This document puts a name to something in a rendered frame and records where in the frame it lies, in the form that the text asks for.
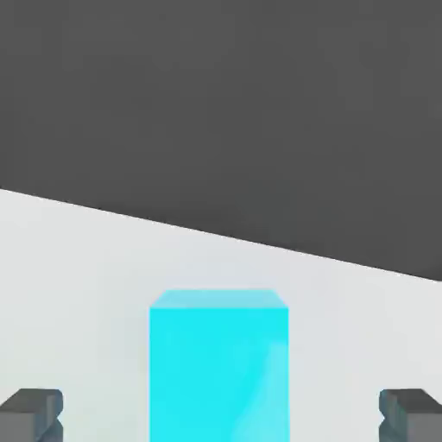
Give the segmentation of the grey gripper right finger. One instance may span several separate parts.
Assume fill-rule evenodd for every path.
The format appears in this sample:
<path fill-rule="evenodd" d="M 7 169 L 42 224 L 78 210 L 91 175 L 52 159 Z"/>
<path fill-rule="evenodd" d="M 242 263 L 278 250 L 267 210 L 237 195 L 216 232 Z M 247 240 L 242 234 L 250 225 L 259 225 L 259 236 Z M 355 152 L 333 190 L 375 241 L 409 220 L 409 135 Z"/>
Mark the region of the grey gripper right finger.
<path fill-rule="evenodd" d="M 379 442 L 442 442 L 442 404 L 421 388 L 379 394 Z"/>

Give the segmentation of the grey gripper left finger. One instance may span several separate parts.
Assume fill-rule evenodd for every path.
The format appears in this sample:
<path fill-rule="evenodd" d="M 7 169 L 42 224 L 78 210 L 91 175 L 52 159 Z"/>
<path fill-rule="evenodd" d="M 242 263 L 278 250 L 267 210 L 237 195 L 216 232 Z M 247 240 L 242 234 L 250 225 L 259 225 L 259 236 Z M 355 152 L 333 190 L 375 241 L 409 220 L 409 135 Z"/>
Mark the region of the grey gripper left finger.
<path fill-rule="evenodd" d="M 0 442 L 63 442 L 58 389 L 20 388 L 0 405 Z"/>

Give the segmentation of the small cyan cube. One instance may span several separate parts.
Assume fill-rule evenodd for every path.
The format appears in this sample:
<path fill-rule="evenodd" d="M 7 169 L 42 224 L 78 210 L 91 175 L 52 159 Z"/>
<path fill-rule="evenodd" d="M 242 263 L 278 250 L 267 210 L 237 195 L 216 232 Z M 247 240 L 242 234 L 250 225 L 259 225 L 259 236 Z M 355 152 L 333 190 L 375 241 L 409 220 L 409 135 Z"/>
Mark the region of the small cyan cube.
<path fill-rule="evenodd" d="M 149 308 L 149 442 L 290 442 L 289 311 L 269 289 L 171 289 Z"/>

